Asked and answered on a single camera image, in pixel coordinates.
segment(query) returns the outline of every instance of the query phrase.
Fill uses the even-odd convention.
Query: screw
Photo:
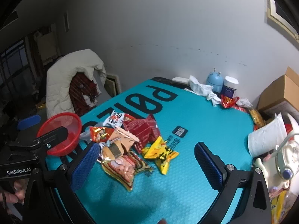
[[[60,167],[59,167],[60,170],[65,170],[65,169],[67,169],[67,168],[68,168],[68,166],[67,166],[66,164],[62,164],[62,165],[60,165]]]
[[[260,174],[260,173],[262,172],[262,170],[261,170],[260,168],[258,168],[258,167],[255,169],[255,171],[256,171],[258,174]]]
[[[234,167],[232,164],[228,164],[226,167],[227,167],[227,169],[230,170],[230,171],[232,171],[232,170],[235,169],[235,167]]]
[[[33,173],[38,173],[38,171],[39,171],[39,169],[37,167],[32,170]]]

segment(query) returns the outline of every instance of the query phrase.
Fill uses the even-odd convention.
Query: blue humidifier
[[[213,86],[212,91],[214,93],[220,93],[223,85],[223,77],[220,75],[221,72],[211,72],[207,77],[207,85]]]

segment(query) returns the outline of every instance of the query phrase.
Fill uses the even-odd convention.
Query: teal table mat
[[[247,136],[253,130],[253,122],[247,113],[213,107],[204,97],[148,80],[83,115],[84,127],[104,121],[113,109],[129,110],[141,117],[146,117],[149,111],[155,112],[163,139],[176,145],[180,155],[170,162],[167,175],[156,169],[152,174],[135,176],[131,192],[96,163],[76,194],[97,224],[156,224],[162,218],[168,224],[198,223],[218,194],[210,187],[194,157],[194,146],[199,141],[225,164],[233,164],[240,170],[251,169]],[[172,133],[177,126],[188,130],[183,138]],[[58,157],[47,157],[49,169],[56,169],[60,164]],[[242,189],[237,190],[222,223],[231,219],[241,192]]]

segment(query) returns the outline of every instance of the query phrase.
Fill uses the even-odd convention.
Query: red plastic colander
[[[78,115],[74,113],[60,113],[49,118],[38,130],[37,137],[40,137],[60,126],[68,129],[68,137],[65,141],[48,150],[49,155],[65,156],[71,153],[79,142],[82,129],[82,122]]]

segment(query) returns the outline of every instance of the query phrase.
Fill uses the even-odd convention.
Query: paper towel roll
[[[259,156],[280,145],[287,133],[281,114],[264,127],[248,135],[248,150],[252,157]]]

